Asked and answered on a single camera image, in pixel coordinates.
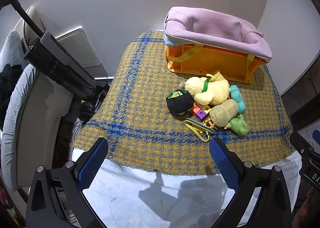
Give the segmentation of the green rubber frog toy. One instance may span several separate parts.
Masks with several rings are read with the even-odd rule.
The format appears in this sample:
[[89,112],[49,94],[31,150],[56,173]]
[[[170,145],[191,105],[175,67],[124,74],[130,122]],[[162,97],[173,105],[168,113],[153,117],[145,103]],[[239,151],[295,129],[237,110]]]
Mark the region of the green rubber frog toy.
[[239,114],[238,117],[235,117],[229,121],[229,128],[236,134],[242,136],[248,134],[248,124],[244,121],[242,114]]

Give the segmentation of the teal fabric plush toy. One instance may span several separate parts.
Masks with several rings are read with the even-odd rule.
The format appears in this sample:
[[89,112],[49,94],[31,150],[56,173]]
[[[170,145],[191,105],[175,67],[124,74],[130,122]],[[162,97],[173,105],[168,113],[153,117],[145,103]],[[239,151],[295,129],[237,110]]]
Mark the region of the teal fabric plush toy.
[[229,94],[231,99],[235,100],[238,104],[238,114],[242,114],[246,107],[240,89],[236,85],[231,85],[229,87]]

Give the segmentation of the tan peanut plush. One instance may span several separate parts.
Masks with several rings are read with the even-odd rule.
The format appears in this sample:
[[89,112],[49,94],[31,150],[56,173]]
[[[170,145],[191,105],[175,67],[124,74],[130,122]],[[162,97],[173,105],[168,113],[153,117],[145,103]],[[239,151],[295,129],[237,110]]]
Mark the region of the tan peanut plush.
[[234,99],[227,99],[222,104],[217,105],[209,112],[210,119],[216,127],[225,127],[229,121],[238,113],[239,106]]

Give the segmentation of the colourful toy cube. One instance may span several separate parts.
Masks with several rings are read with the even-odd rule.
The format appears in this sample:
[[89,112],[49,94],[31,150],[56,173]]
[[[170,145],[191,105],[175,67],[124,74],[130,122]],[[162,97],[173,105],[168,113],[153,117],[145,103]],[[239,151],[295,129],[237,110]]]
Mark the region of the colourful toy cube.
[[193,107],[190,109],[190,112],[199,120],[203,121],[209,112],[211,111],[210,106],[201,105],[198,103],[194,103]]

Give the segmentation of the yellow plush bear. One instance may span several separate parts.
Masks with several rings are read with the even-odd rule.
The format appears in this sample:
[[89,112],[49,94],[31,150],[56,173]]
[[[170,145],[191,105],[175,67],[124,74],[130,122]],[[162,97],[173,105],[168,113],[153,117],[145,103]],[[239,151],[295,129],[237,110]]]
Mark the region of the yellow plush bear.
[[229,83],[227,80],[211,81],[207,90],[203,91],[205,77],[191,77],[185,82],[185,90],[193,97],[194,101],[201,105],[220,105],[228,98]]

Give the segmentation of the yellow toy cup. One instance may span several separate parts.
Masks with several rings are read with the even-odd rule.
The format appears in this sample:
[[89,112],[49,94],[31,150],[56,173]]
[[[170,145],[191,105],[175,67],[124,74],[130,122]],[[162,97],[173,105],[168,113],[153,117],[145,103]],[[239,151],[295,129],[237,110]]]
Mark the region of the yellow toy cup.
[[220,73],[219,70],[216,70],[215,72],[213,72],[212,74],[206,74],[206,82],[210,83],[210,82],[221,82],[221,81],[225,81],[226,79],[223,77],[223,75]]

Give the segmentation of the black mesh pouch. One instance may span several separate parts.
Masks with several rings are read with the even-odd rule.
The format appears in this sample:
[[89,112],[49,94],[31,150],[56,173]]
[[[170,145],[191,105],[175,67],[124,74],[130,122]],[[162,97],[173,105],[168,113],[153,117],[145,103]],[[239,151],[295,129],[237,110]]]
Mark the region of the black mesh pouch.
[[166,97],[167,107],[171,114],[183,115],[193,107],[194,100],[189,91],[177,89]]

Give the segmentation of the white bed sheet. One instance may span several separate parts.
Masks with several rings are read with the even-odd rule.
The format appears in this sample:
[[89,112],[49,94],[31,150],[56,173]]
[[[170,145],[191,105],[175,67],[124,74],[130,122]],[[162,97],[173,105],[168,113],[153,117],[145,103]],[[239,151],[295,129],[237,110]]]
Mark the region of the white bed sheet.
[[164,175],[106,159],[84,195],[107,227],[211,227],[234,191],[220,174]]

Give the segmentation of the grey cushioned chair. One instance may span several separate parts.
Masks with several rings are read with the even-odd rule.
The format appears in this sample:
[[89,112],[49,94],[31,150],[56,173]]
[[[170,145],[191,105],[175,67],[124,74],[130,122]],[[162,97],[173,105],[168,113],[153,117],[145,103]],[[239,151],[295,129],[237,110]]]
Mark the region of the grey cushioned chair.
[[2,177],[11,191],[30,187],[35,170],[51,168],[60,120],[73,94],[24,60],[37,35],[19,19],[1,50],[1,67],[20,64],[22,74],[9,99],[1,130]]

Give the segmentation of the small wooden figure toy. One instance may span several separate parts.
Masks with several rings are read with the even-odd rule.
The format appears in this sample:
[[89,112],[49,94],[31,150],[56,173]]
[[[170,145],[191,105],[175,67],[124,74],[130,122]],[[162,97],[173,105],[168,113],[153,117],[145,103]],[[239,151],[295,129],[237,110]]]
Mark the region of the small wooden figure toy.
[[231,125],[228,123],[227,125],[223,126],[223,127],[218,127],[215,123],[213,123],[213,121],[211,120],[210,117],[207,117],[205,120],[204,120],[204,124],[209,127],[210,129],[215,129],[215,130],[218,130],[218,129],[229,129],[231,128]]

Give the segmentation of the yellow blue houndstooth blanket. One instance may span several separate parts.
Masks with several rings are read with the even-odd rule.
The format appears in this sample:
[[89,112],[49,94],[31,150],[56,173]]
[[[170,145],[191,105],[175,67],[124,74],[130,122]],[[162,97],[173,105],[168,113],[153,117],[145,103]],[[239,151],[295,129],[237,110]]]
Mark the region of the yellow blue houndstooth blanket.
[[[170,175],[217,172],[206,135],[184,123],[193,99],[182,91],[187,75],[170,72],[164,57],[163,32],[149,31],[129,44],[98,112],[78,134],[74,146],[88,150],[98,138],[108,141],[109,160],[124,166]],[[239,83],[248,124],[244,136],[215,131],[241,160],[263,167],[293,153],[289,118],[268,68],[261,65],[253,83]]]

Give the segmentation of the orange plastic crate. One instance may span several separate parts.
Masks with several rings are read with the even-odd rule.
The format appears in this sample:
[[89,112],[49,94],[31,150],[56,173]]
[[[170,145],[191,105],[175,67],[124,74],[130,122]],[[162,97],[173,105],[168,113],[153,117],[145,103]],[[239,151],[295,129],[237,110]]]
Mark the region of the orange plastic crate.
[[164,55],[174,73],[205,76],[219,71],[228,80],[246,84],[252,84],[254,72],[266,64],[258,56],[202,44],[166,45]]

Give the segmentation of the pink knit fabric liner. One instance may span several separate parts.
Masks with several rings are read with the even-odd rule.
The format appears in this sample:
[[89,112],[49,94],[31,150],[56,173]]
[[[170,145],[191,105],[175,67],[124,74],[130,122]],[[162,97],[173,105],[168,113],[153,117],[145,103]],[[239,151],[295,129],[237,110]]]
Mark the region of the pink knit fabric liner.
[[272,51],[262,33],[249,21],[204,8],[172,7],[164,20],[168,46],[203,44],[254,55],[269,62]]

